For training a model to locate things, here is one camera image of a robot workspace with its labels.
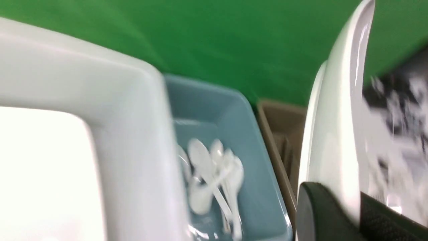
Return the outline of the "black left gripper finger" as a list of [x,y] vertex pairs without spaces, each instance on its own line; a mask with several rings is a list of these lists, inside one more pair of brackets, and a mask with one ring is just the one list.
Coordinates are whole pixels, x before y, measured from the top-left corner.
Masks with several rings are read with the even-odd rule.
[[355,226],[320,183],[300,185],[296,236],[300,241],[426,241],[427,228],[361,193],[361,224]]

